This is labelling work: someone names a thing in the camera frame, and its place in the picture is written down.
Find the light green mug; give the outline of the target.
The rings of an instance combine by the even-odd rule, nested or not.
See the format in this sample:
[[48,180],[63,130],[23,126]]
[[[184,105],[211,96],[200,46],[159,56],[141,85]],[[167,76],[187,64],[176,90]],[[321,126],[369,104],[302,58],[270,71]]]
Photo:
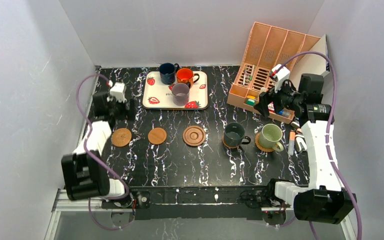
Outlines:
[[282,152],[284,150],[284,146],[281,143],[282,137],[283,132],[281,128],[269,123],[262,127],[257,142],[266,151]]

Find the orange mug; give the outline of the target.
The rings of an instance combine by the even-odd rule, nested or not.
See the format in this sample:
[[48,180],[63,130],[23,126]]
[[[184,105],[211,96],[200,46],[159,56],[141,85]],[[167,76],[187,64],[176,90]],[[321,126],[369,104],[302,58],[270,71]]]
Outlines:
[[198,73],[194,73],[189,68],[181,68],[176,72],[176,80],[178,83],[183,83],[188,86],[192,86],[200,79]]

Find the dark ringed wooden coaster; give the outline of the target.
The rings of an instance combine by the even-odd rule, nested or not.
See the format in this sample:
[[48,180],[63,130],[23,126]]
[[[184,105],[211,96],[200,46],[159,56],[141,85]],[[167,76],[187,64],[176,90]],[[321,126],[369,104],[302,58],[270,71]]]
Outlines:
[[206,132],[200,126],[191,125],[184,130],[182,137],[188,146],[197,147],[205,141]]

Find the dark green mug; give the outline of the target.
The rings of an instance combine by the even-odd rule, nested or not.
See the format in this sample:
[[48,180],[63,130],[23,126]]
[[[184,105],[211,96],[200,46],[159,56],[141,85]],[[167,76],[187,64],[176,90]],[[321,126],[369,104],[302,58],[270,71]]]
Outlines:
[[222,136],[225,143],[229,146],[248,145],[251,143],[251,138],[246,135],[245,128],[238,122],[231,122],[225,126]]

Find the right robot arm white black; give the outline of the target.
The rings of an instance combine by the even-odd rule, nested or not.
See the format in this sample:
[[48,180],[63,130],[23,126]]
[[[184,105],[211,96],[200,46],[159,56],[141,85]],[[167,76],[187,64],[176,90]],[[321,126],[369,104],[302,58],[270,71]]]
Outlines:
[[259,95],[254,109],[269,115],[269,104],[276,112],[287,109],[298,119],[307,145],[310,180],[300,187],[289,180],[271,179],[264,196],[292,206],[301,221],[339,224],[353,210],[356,195],[347,190],[334,168],[337,167],[333,143],[333,108],[322,103],[324,78],[304,73],[298,88],[287,77]]

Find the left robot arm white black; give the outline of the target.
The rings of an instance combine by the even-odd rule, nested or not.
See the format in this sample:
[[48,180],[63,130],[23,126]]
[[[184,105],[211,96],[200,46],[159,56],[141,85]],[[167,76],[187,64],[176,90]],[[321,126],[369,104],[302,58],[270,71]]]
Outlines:
[[122,92],[97,93],[92,97],[94,116],[86,118],[87,128],[76,149],[61,159],[66,193],[71,201],[92,197],[106,200],[126,198],[127,184],[106,163],[101,155],[117,119],[130,119],[135,102]]

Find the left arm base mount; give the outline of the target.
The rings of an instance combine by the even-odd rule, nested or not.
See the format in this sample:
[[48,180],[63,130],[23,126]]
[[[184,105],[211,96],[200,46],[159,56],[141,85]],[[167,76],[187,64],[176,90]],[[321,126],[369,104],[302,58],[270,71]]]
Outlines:
[[102,200],[101,209],[111,212],[114,230],[123,230],[131,225],[137,217],[138,210],[150,207],[148,191],[132,191],[123,199]]

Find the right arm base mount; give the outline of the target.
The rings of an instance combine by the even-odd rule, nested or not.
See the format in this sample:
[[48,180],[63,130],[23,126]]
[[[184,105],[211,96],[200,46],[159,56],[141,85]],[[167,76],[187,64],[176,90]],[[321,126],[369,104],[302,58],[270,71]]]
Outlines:
[[296,220],[295,216],[288,219],[286,211],[289,205],[285,201],[266,196],[265,190],[244,190],[240,193],[239,200],[250,209],[261,210],[263,221],[268,227],[279,229]]

